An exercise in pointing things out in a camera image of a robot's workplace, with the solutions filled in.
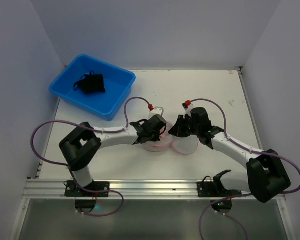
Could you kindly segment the pink bra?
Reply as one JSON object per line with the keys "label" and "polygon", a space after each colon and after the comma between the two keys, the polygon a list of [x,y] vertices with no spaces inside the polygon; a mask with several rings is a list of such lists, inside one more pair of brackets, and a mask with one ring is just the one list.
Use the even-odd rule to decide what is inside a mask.
{"label": "pink bra", "polygon": [[159,141],[153,143],[155,147],[166,147],[169,146],[172,142],[171,135],[166,131],[162,135],[159,136]]}

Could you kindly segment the white mesh laundry bag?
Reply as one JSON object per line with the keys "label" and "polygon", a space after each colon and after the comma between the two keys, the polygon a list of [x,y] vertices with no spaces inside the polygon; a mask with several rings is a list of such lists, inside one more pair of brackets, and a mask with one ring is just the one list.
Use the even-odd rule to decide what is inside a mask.
{"label": "white mesh laundry bag", "polygon": [[[168,132],[172,128],[172,124],[170,122],[167,122],[166,129],[161,131],[162,133]],[[173,149],[176,153],[181,155],[191,155],[193,154],[197,149],[199,145],[199,140],[196,136],[189,136],[186,138],[180,138],[172,136],[172,142],[169,146],[166,147],[155,147],[154,142],[149,141],[142,145],[142,147],[149,152],[164,152],[168,149]]]}

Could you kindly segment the black bra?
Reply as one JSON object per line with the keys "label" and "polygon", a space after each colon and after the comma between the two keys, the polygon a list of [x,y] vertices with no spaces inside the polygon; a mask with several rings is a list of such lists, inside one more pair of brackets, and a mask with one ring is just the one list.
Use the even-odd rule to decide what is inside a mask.
{"label": "black bra", "polygon": [[105,83],[102,74],[95,74],[94,71],[85,73],[73,84],[73,90],[80,89],[84,94],[105,93]]}

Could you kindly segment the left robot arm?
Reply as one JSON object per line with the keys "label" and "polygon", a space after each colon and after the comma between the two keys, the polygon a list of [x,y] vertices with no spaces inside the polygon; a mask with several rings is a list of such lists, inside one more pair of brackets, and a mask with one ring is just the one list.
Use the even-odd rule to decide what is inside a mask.
{"label": "left robot arm", "polygon": [[92,193],[98,189],[93,186],[94,180],[89,164],[98,150],[118,145],[158,142],[166,128],[167,122],[159,114],[150,119],[131,122],[123,130],[115,128],[101,130],[93,128],[88,122],[83,122],[59,143],[59,148],[76,185]]}

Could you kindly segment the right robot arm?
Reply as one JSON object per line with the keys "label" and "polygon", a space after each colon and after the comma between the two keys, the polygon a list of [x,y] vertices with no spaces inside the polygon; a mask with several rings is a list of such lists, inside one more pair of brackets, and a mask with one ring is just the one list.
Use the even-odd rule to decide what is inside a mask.
{"label": "right robot arm", "polygon": [[212,125],[203,107],[195,107],[185,115],[179,115],[169,134],[177,138],[195,136],[204,146],[225,154],[246,169],[246,173],[227,169],[209,182],[198,182],[200,196],[228,197],[247,192],[261,203],[266,203],[291,186],[287,171],[274,150],[258,153],[248,145],[235,145],[224,129]]}

